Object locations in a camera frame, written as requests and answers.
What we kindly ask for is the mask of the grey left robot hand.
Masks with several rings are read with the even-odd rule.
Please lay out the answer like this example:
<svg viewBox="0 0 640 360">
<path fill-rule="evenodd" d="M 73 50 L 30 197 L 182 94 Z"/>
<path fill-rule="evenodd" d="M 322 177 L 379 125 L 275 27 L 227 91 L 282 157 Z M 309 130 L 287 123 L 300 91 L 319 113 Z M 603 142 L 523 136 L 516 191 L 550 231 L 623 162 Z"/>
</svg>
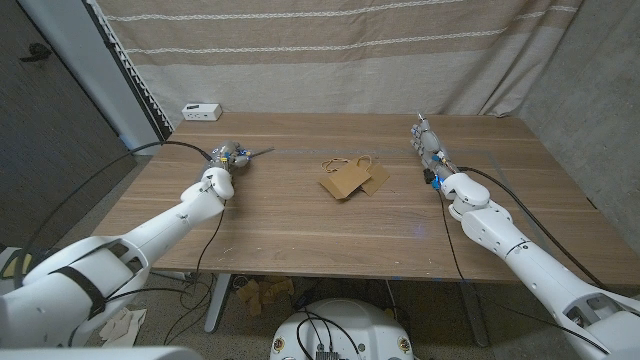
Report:
<svg viewBox="0 0 640 360">
<path fill-rule="evenodd" d="M 240 143 L 227 140 L 211 152 L 212 159 L 204 165 L 204 169 L 223 168 L 231 172 L 235 168 L 247 165 L 252 157 L 252 152 Z"/>
</svg>

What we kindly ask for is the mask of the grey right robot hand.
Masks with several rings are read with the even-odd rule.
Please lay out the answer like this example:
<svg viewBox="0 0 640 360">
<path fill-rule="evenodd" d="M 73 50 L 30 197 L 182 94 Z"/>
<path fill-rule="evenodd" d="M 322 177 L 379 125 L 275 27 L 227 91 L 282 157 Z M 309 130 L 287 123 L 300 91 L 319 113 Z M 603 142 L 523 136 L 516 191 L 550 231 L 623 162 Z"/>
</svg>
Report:
<svg viewBox="0 0 640 360">
<path fill-rule="evenodd" d="M 420 156 L 421 163 L 432 177 L 445 180 L 458 172 L 451 161 L 447 150 L 441 144 L 436 133 L 431 129 L 428 119 L 418 113 L 419 122 L 411 128 L 411 145 Z"/>
</svg>

